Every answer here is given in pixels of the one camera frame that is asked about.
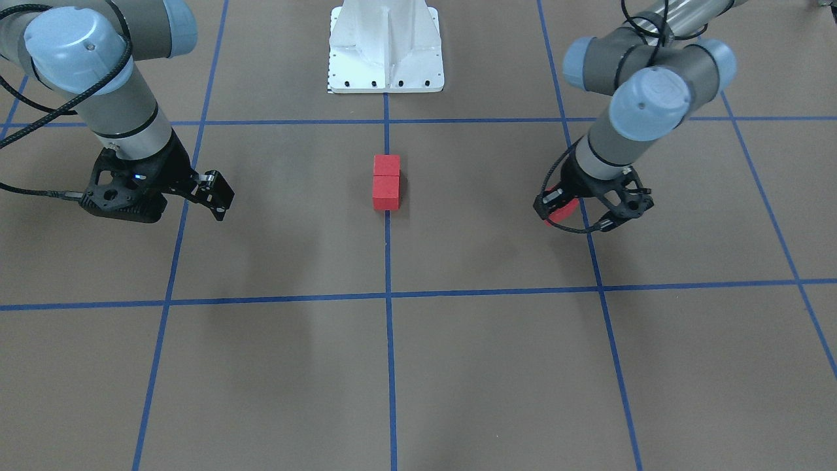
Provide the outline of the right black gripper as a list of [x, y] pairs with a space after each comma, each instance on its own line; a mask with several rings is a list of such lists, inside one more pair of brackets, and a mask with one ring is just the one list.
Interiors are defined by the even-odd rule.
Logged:
[[208, 208], [218, 222], [223, 221], [230, 210], [235, 196], [233, 188], [218, 170], [197, 174], [176, 131], [170, 131], [167, 142], [161, 146], [132, 143], [119, 147], [110, 143], [102, 149], [98, 162], [116, 163], [119, 159], [138, 169], [149, 170], [152, 185], [162, 193], [190, 194], [190, 202]]

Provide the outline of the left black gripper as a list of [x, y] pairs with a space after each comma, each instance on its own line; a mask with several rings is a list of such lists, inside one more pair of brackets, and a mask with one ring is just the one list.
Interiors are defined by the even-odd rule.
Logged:
[[598, 199], [602, 203], [622, 203], [628, 194], [639, 191], [639, 174], [633, 167], [628, 167], [627, 173], [620, 173], [615, 179], [596, 179], [582, 170], [577, 155], [571, 153], [561, 165], [559, 188], [561, 190], [545, 190], [533, 201], [533, 209], [546, 223], [562, 220], [563, 193], [580, 199]]

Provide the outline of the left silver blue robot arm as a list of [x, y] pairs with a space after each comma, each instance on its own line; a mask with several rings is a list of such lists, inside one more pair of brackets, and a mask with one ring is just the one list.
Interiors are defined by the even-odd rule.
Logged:
[[[589, 130], [548, 170], [533, 208], [563, 232], [610, 232], [654, 205], [634, 169], [649, 147], [712, 101], [736, 76], [729, 45], [704, 37], [712, 19], [739, 1], [658, 1], [604, 37], [573, 42], [562, 62], [568, 84], [610, 97]], [[605, 214], [588, 228], [562, 221], [583, 199]]]

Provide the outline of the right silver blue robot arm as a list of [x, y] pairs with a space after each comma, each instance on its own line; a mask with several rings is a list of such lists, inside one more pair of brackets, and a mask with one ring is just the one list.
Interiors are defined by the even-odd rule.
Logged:
[[47, 107], [2, 81], [18, 101], [44, 116], [2, 140], [18, 142], [61, 116], [77, 116], [101, 143], [84, 190], [5, 192], [78, 203], [94, 217], [159, 221], [167, 196], [224, 220], [234, 191], [216, 170], [198, 173], [137, 68], [138, 61], [191, 53], [198, 30], [185, 1], [3, 1], [2, 58], [63, 104]]

